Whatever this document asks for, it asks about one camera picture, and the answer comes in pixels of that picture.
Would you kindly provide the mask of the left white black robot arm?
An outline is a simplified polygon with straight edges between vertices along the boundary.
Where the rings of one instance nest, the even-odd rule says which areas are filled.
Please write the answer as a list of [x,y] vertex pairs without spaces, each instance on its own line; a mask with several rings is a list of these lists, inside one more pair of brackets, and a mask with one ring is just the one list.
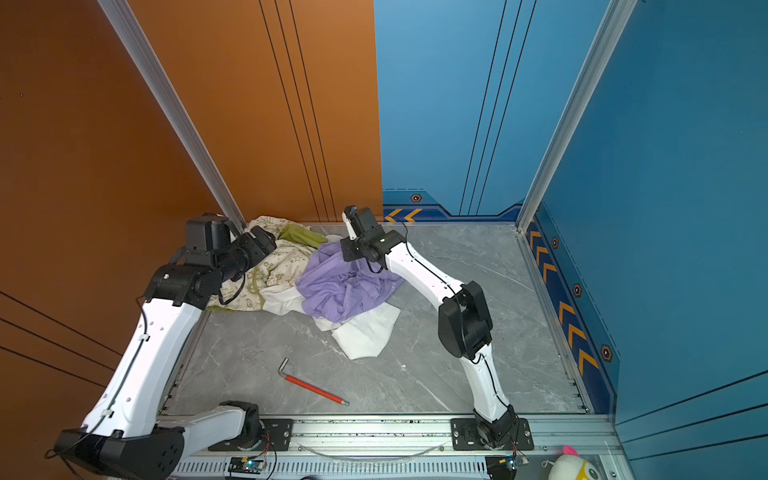
[[254,226],[233,237],[227,217],[187,222],[185,243],[153,274],[138,326],[100,399],[76,429],[62,431],[45,459],[119,479],[166,479],[186,457],[221,442],[249,449],[265,439],[259,408],[228,401],[207,412],[162,418],[190,335],[227,281],[244,281],[276,248]]

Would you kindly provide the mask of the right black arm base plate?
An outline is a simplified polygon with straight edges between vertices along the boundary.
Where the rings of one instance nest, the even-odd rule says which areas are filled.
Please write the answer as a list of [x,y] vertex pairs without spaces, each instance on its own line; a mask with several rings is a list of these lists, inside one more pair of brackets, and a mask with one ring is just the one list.
[[477,421],[474,418],[452,418],[449,421],[449,424],[451,429],[452,448],[455,451],[518,450],[528,452],[535,449],[533,434],[528,420],[525,418],[514,420],[507,442],[495,447],[489,447],[483,443],[478,430]]

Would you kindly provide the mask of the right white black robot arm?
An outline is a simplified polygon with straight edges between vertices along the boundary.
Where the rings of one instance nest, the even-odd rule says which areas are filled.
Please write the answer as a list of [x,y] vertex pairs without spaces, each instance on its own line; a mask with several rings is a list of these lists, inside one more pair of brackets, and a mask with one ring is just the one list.
[[348,206],[342,218],[348,232],[341,240],[345,261],[379,265],[381,273],[401,277],[435,307],[438,338],[461,361],[470,385],[481,444],[501,449],[512,443],[519,417],[503,392],[495,367],[493,321],[482,287],[441,271],[405,235],[385,230],[367,207]]

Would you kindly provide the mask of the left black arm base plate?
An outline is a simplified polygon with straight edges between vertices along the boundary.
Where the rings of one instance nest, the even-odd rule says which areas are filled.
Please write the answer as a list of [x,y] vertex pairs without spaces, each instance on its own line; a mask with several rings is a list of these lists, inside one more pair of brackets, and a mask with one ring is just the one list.
[[224,440],[210,446],[208,451],[262,452],[264,450],[274,450],[285,452],[290,447],[293,426],[294,421],[289,418],[262,419],[261,435],[256,440]]

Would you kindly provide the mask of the purple cloth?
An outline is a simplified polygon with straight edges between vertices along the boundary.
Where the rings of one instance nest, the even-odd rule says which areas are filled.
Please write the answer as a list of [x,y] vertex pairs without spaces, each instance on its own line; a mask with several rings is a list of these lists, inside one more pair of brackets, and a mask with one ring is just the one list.
[[296,288],[305,314],[340,323],[386,302],[403,283],[397,274],[371,267],[365,259],[346,262],[341,243],[332,242],[312,254]]

